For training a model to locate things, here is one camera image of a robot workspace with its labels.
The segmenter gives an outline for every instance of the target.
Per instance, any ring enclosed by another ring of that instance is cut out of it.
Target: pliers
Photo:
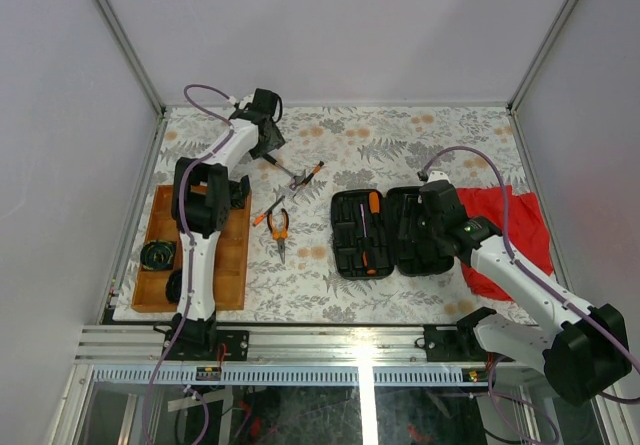
[[[271,232],[273,239],[278,242],[278,253],[280,254],[280,260],[282,260],[282,264],[284,265],[284,240],[289,236],[289,214],[284,208],[280,211],[284,217],[284,225],[282,229],[278,230],[273,224],[273,212],[269,212],[269,215],[267,216],[267,225],[269,226],[269,231]]]

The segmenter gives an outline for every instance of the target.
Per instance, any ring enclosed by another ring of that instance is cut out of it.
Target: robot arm
[[[249,150],[258,144],[258,127],[247,120],[232,120],[233,129],[205,150],[200,157],[210,155],[222,144],[220,151],[213,154],[211,158],[204,161],[205,165],[216,166],[214,170],[227,171],[233,170],[240,159]],[[189,263],[190,239],[184,231],[180,231],[180,242],[182,243],[182,269],[189,270],[191,265],[193,290],[191,295],[191,304],[186,317],[189,320],[208,320],[215,312],[215,299],[213,297],[213,269],[215,264],[216,246],[222,229],[215,227],[216,230],[209,230],[207,236],[202,232],[192,232],[195,237],[193,264]],[[184,314],[188,297],[188,280],[187,274],[182,274],[182,291],[180,293],[180,302],[178,303],[178,313]]]
[[[171,215],[180,231],[183,273],[178,313],[173,317],[173,330],[167,338],[173,336],[181,324],[178,340],[195,350],[212,351],[216,347],[213,269],[218,238],[231,210],[229,172],[247,152],[258,158],[284,144],[274,121],[278,107],[281,114],[282,101],[277,94],[257,89],[235,104],[227,133],[199,158],[182,157],[176,163]],[[203,157],[209,158],[200,162]],[[183,200],[189,233],[182,225],[179,210],[180,185],[186,173]],[[193,190],[202,183],[206,183],[205,194]]]
[[[593,398],[631,371],[630,363],[593,327],[563,305],[571,302],[628,347],[624,319],[611,305],[596,308],[560,287],[515,247],[515,258],[564,298],[560,303],[516,266],[502,231],[484,217],[469,218],[455,188],[432,172],[420,188],[424,227],[441,255],[458,257],[498,284],[538,326],[514,323],[483,308],[461,320],[482,349],[511,357],[544,374],[569,403]]]

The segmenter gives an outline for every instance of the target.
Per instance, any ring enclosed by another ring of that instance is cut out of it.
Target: table surface
[[[278,124],[287,144],[274,152],[295,173],[307,173],[323,160],[324,168],[294,199],[289,212],[286,264],[266,224],[251,227],[245,309],[219,312],[223,321],[293,321],[324,323],[452,323],[481,306],[495,308],[511,320],[528,322],[527,313],[512,302],[471,293],[460,264],[447,273],[405,277],[397,270],[380,280],[351,281],[336,272],[331,250],[329,208],[340,191],[419,185],[416,172],[437,151],[452,145],[476,147],[497,164],[515,193],[528,191],[506,110],[501,107],[298,107],[285,109]],[[176,160],[195,157],[225,125],[192,108],[170,111],[164,140],[140,218],[115,320],[168,320],[171,313],[141,314],[131,309],[139,255],[157,185],[171,184]],[[468,152],[442,157],[437,169],[456,187],[495,186],[497,180],[480,158]],[[264,160],[247,155],[231,172],[249,175],[253,189],[252,217],[264,211],[288,177]]]

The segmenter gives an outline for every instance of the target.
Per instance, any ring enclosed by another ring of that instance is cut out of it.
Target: black tool case
[[[342,277],[376,280],[391,275],[395,266],[403,275],[436,275],[453,267],[453,258],[439,257],[435,243],[421,226],[424,208],[418,203],[419,188],[392,188],[386,197],[374,189],[348,190],[333,196],[333,253]],[[380,213],[371,213],[371,192],[378,195]],[[366,238],[360,204],[364,205]],[[368,267],[364,252],[371,262]],[[374,269],[375,274],[368,274],[367,269]]]

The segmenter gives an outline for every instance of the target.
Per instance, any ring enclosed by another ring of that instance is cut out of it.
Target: wooden compartment
[[[195,187],[204,193],[206,187]],[[176,222],[171,218],[172,185],[161,185],[153,199],[145,243],[150,240],[177,242],[173,270],[182,267],[182,245]],[[243,210],[231,210],[227,226],[220,234],[216,248],[213,293],[217,310],[242,310],[247,278],[251,194]],[[140,313],[175,312],[177,306],[167,301],[165,286],[173,270],[150,272],[138,270],[131,308]]]

